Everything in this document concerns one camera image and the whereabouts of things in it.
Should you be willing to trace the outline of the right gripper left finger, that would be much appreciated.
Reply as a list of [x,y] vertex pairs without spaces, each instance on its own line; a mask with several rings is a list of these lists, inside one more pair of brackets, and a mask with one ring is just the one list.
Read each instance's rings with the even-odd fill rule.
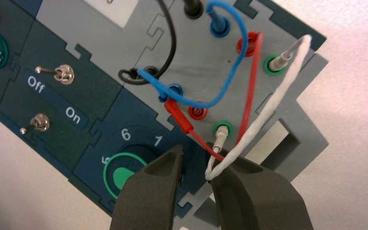
[[132,175],[116,201],[110,229],[171,230],[183,162],[183,146],[176,145]]

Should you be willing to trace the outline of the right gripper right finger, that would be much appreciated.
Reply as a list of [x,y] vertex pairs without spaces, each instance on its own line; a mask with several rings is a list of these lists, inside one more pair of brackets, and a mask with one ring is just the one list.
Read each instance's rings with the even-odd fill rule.
[[302,196],[284,176],[239,157],[209,180],[223,230],[311,230]]

